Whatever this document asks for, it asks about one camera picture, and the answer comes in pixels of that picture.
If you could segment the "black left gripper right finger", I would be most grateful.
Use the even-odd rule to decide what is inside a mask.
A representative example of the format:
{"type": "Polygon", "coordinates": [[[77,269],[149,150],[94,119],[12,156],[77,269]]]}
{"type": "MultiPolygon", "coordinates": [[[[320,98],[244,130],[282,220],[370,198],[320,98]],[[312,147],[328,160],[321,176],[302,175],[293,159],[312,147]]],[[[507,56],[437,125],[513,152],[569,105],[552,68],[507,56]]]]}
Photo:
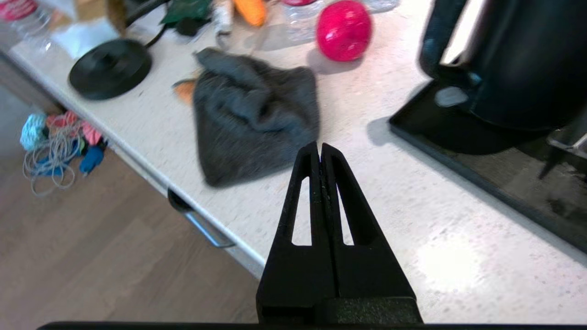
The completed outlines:
{"type": "Polygon", "coordinates": [[[321,303],[332,324],[421,324],[416,295],[344,155],[321,147],[321,188],[335,296],[321,303]]]}

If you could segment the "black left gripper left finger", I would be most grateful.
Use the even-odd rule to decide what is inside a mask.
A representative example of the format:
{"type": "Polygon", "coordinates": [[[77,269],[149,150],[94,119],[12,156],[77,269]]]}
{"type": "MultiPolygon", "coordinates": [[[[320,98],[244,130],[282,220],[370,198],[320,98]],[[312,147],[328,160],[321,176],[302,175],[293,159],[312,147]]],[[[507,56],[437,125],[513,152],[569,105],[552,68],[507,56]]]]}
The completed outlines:
{"type": "Polygon", "coordinates": [[[335,296],[331,247],[321,197],[321,163],[317,143],[301,148],[296,156],[270,255],[258,290],[256,310],[260,321],[315,321],[315,308],[335,296]],[[302,181],[310,212],[310,246],[292,242],[302,181]]]}

